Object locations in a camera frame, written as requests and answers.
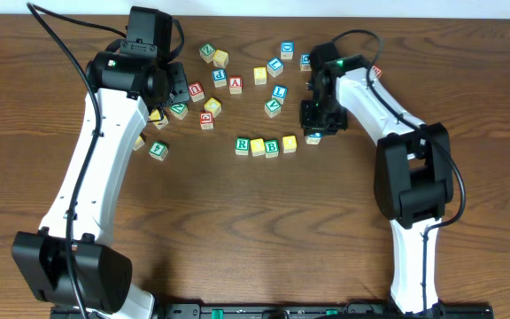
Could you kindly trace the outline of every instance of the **wooden table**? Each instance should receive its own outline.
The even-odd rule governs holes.
[[[123,28],[126,16],[81,17]],[[223,102],[214,131],[189,103],[184,121],[144,133],[170,145],[164,162],[134,152],[117,207],[113,248],[151,292],[206,303],[344,303],[385,299],[392,280],[390,226],[373,196],[375,147],[355,119],[350,129],[306,145],[298,122],[309,98],[300,53],[350,28],[385,40],[383,85],[427,123],[448,128],[467,184],[467,211],[438,239],[437,291],[446,302],[490,302],[510,318],[510,20],[270,19],[182,17],[178,58],[189,82]],[[50,19],[83,66],[113,34]],[[283,74],[254,86],[252,68],[296,44]],[[215,89],[198,55],[206,42],[229,52],[228,74],[243,94]],[[355,35],[344,55],[371,56]],[[289,88],[282,113],[263,111],[274,84]],[[11,257],[19,230],[36,231],[63,181],[79,135],[86,92],[58,46],[30,16],[0,16],[0,318],[45,318]],[[294,154],[239,157],[238,136],[296,134]],[[450,217],[458,196],[447,206]]]

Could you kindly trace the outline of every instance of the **black cable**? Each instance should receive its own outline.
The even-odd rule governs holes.
[[[430,142],[431,144],[435,145],[435,147],[440,152],[440,154],[442,156],[444,156],[444,159],[446,160],[448,165],[450,165],[450,168],[452,169],[453,173],[456,176],[456,180],[458,181],[458,188],[460,189],[460,207],[458,208],[458,213],[456,213],[448,221],[440,222],[438,224],[435,224],[435,225],[432,225],[432,226],[428,226],[424,230],[424,233],[422,234],[423,247],[422,247],[422,283],[421,283],[421,286],[422,286],[423,314],[426,314],[426,311],[427,311],[427,308],[428,308],[428,305],[427,305],[427,296],[426,296],[426,273],[427,273],[427,262],[428,262],[427,258],[428,258],[429,232],[431,230],[435,230],[435,229],[438,229],[438,228],[442,228],[442,227],[446,227],[446,226],[452,225],[453,223],[457,222],[461,218],[461,216],[464,214],[464,210],[466,208],[466,187],[464,185],[464,180],[461,177],[460,170],[458,169],[458,166],[454,162],[454,160],[453,160],[452,156],[450,155],[450,153],[447,150],[445,150],[444,147],[442,147],[442,145],[440,143],[438,143],[434,138],[432,138],[431,135],[427,134],[424,130],[422,130],[421,128],[417,127],[416,125],[414,125],[410,121],[405,120],[404,119],[404,114],[397,113],[397,111],[395,111],[379,95],[379,93],[375,89],[375,86],[373,85],[373,82],[371,81],[370,74],[371,74],[371,69],[373,68],[375,62],[377,61],[377,59],[381,55],[381,52],[383,51],[383,40],[381,39],[381,37],[379,37],[379,35],[377,35],[375,32],[371,32],[369,30],[355,29],[355,30],[350,30],[350,31],[343,32],[342,34],[336,36],[335,38],[332,39],[332,43],[334,43],[336,40],[340,39],[341,37],[343,37],[345,35],[354,34],[354,33],[361,33],[361,34],[371,35],[371,36],[374,37],[374,39],[378,43],[377,52],[376,52],[375,56],[373,57],[373,60],[371,60],[371,63],[367,67],[367,71],[366,71],[367,87],[369,89],[371,89],[371,91],[373,92],[373,95],[375,95],[375,97],[379,100],[379,102],[383,106],[385,106],[385,108],[391,114],[393,114],[399,121],[403,122],[405,125],[407,125],[407,127],[409,127],[411,129],[413,129],[414,131],[418,132],[418,134],[421,136],[421,138],[423,138],[423,139],[427,140],[428,142]]]
[[[349,312],[349,307],[355,304],[367,305],[369,306],[369,309],[371,309],[371,311],[375,313],[375,309],[373,309],[373,306],[371,306],[371,304],[365,300],[350,300],[350,302],[348,302],[347,305],[344,306],[344,313],[347,314]]]
[[[89,23],[89,22],[84,22],[84,21],[80,21],[80,20],[77,20],[77,19],[72,19],[72,18],[68,18],[68,17],[65,17],[61,14],[58,14],[58,13],[54,13],[52,11],[48,11],[44,8],[41,8],[40,6],[36,5],[36,4],[31,4],[31,3],[28,3],[27,6],[32,6],[33,8],[35,8],[37,11],[40,11],[40,12],[44,12],[48,15],[50,15],[51,17],[54,17],[56,19],[61,19],[61,20],[64,20],[64,21],[67,21],[67,22],[70,22],[70,23],[74,23],[74,24],[77,24],[79,26],[84,26],[84,27],[93,27],[93,28],[97,28],[97,29],[102,29],[102,30],[105,30],[105,31],[111,31],[115,34],[118,34],[118,35],[121,35],[123,36],[123,38],[126,37],[126,35],[117,30],[117,29],[114,29],[113,27],[106,27],[106,26],[100,26],[100,25],[97,25],[97,24],[94,24],[94,23]]]
[[[80,192],[82,181],[84,180],[84,176],[86,174],[86,171],[88,170],[89,161],[92,157],[92,154],[94,153],[94,150],[96,149],[97,139],[100,137],[100,132],[102,128],[102,116],[99,109],[99,105],[97,103],[96,96],[93,94],[92,89],[89,85],[88,78],[86,77],[86,74],[84,73],[84,70],[81,68],[80,64],[72,54],[68,50],[68,48],[65,46],[65,44],[60,40],[60,38],[52,31],[52,29],[49,27],[46,22],[44,22],[43,18],[39,15],[38,11],[45,12],[53,17],[63,19],[69,22],[73,22],[76,24],[83,25],[82,23],[77,23],[74,21],[71,21],[70,19],[60,16],[56,13],[50,14],[48,10],[43,9],[39,7],[38,5],[34,5],[31,3],[27,3],[27,8],[31,11],[35,19],[41,24],[41,26],[44,28],[44,30],[50,35],[52,40],[54,40],[58,47],[62,49],[62,51],[66,54],[68,59],[70,59],[70,62],[74,65],[74,68],[78,72],[78,75],[81,77],[82,81],[84,82],[84,85],[86,86],[86,90],[89,93],[90,99],[92,101],[92,105],[94,106],[94,113],[96,115],[96,126],[94,128],[94,131],[92,132],[92,140],[89,144],[88,152],[86,153],[86,157],[84,158],[84,161],[81,165],[80,173],[78,174],[78,179],[76,180],[76,184],[74,185],[72,197],[70,198],[70,205],[68,206],[68,210],[66,211],[66,268],[68,271],[68,275],[70,276],[70,282],[73,287],[74,295],[76,297],[76,301],[78,302],[78,307],[80,308],[80,313],[83,319],[88,319],[88,313],[86,312],[86,306],[84,305],[84,300],[81,296],[80,286],[78,284],[78,277],[76,276],[76,271],[74,269],[73,264],[73,251],[72,251],[72,244],[73,244],[73,220],[76,217],[76,213],[74,211],[78,194]]]

